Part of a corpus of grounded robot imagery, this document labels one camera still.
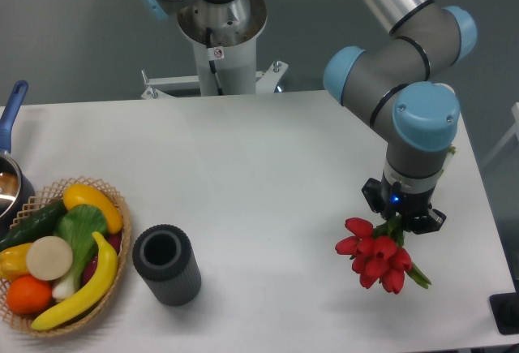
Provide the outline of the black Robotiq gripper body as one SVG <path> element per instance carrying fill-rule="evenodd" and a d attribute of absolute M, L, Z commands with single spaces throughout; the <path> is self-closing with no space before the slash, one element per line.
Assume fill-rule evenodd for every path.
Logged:
<path fill-rule="evenodd" d="M 381 196 L 384 207 L 380 215 L 389 220 L 399 214 L 404 227 L 425 227 L 427 225 L 428 209 L 434 188 L 420 193 L 406 192 L 400 183 L 390 184 L 383 177 Z"/>

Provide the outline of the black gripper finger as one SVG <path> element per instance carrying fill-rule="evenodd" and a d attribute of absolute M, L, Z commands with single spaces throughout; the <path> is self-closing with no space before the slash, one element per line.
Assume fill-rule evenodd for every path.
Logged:
<path fill-rule="evenodd" d="M 386 180 L 369 178 L 362 187 L 364 195 L 371 211 L 378 213 L 382 218 L 386 218 L 386 199 L 384 198 L 384 189 Z"/>
<path fill-rule="evenodd" d="M 408 231 L 415 234 L 428 234 L 439 231 L 446 220 L 446 215 L 438 209 L 428 209 L 421 216 L 412 217 L 408 224 Z"/>

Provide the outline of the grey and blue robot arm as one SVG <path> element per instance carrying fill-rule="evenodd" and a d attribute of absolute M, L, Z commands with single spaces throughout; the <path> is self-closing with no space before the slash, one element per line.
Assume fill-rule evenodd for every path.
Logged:
<path fill-rule="evenodd" d="M 264 0 L 141 0 L 157 19 L 175 16 L 193 45 L 205 96 L 271 91 L 272 74 L 256 74 L 256 40 L 267 21 Z M 445 216 L 431 205 L 457 134 L 460 106 L 431 77 L 464 58 L 478 32 L 471 15 L 434 0 L 363 0 L 391 41 L 370 54 L 338 51 L 324 70 L 324 88 L 387 142 L 381 179 L 362 193 L 374 213 L 399 218 L 406 231 L 440 229 Z"/>

